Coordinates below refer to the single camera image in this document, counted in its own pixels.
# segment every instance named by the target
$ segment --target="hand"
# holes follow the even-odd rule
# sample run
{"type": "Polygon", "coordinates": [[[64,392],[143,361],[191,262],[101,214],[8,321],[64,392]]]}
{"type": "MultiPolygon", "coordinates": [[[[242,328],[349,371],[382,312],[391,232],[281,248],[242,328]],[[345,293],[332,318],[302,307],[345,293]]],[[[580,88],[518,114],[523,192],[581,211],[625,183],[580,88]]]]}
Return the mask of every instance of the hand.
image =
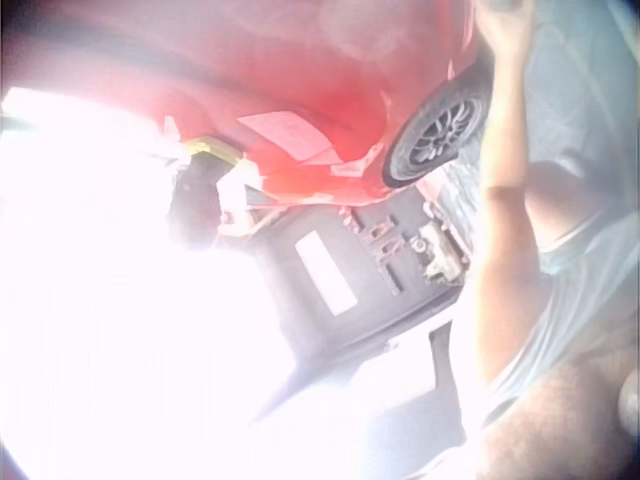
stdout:
{"type": "Polygon", "coordinates": [[[246,237],[254,232],[256,226],[253,216],[248,211],[222,214],[222,222],[218,233],[227,237],[246,237]]]}
{"type": "Polygon", "coordinates": [[[524,69],[529,60],[535,19],[535,0],[521,0],[513,12],[491,8],[490,0],[476,1],[478,28],[493,50],[496,63],[524,69]]]}

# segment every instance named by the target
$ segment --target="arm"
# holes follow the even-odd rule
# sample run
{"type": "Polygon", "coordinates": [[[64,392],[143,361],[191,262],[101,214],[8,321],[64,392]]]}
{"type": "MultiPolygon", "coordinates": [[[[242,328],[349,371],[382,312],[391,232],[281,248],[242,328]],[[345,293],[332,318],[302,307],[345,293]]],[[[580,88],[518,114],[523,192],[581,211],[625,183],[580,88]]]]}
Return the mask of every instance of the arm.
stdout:
{"type": "Polygon", "coordinates": [[[495,54],[494,89],[480,158],[481,242],[476,259],[474,350],[483,383],[526,341],[545,298],[525,208],[528,144],[524,74],[534,1],[514,13],[477,5],[478,26],[495,54]]]}

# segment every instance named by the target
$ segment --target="tire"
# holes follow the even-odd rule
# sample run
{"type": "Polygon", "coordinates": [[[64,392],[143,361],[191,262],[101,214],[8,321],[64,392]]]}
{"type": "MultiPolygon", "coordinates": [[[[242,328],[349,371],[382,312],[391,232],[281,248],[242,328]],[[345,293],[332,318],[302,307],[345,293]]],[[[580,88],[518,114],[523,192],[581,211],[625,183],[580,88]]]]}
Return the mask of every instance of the tire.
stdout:
{"type": "Polygon", "coordinates": [[[457,157],[460,147],[478,131],[487,116],[491,100],[489,77],[484,69],[473,66],[440,87],[420,107],[387,156],[382,175],[388,187],[410,185],[457,157]],[[445,127],[447,121],[455,123],[438,128],[445,127]]]}

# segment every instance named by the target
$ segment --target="bright light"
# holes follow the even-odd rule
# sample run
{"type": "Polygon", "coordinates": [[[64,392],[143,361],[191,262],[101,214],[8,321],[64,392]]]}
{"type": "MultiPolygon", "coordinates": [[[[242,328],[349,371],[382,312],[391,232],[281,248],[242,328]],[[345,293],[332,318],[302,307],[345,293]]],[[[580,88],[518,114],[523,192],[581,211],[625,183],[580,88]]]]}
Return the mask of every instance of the bright light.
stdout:
{"type": "Polygon", "coordinates": [[[0,140],[3,442],[33,480],[245,478],[246,421],[294,368],[257,266],[171,245],[162,162],[97,113],[17,98],[83,122],[0,140]]]}

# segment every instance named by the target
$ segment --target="person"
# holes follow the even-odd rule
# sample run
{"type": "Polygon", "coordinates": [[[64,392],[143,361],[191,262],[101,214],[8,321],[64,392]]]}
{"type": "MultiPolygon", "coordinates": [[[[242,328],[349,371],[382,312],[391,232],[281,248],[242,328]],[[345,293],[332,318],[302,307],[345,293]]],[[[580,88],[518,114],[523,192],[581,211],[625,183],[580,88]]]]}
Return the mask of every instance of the person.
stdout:
{"type": "Polygon", "coordinates": [[[242,175],[235,166],[207,152],[191,156],[177,172],[167,220],[171,238],[191,250],[213,246],[220,235],[242,237],[256,225],[247,208],[242,175]]]}
{"type": "Polygon", "coordinates": [[[467,438],[412,478],[615,478],[637,436],[638,212],[575,156],[529,165],[535,2],[476,8],[495,64],[479,241],[450,339],[467,438]]]}

